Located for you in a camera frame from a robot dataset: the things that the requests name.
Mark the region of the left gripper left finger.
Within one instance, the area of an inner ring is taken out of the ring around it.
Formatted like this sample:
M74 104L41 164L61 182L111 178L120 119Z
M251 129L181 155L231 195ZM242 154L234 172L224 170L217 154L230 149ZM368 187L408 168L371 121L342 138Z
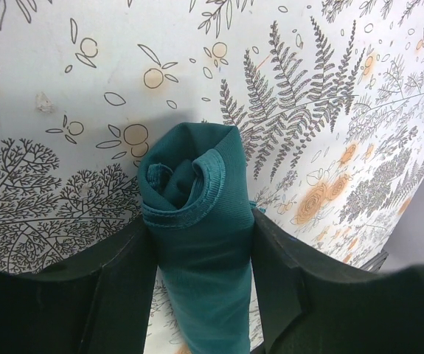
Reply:
M155 278L140 219L37 274L0 271L0 353L142 353Z

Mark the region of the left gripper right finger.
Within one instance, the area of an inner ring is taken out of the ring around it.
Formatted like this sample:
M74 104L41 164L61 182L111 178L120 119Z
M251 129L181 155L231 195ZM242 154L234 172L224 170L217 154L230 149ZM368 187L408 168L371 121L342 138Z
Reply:
M259 353L424 353L424 265L375 274L314 249L254 210Z

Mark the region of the teal cloth napkin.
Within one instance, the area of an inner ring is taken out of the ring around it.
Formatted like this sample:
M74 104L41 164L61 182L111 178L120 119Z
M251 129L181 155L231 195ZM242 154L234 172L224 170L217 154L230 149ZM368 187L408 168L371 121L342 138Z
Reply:
M254 216L232 125L181 123L137 172L143 219L192 353L248 353Z

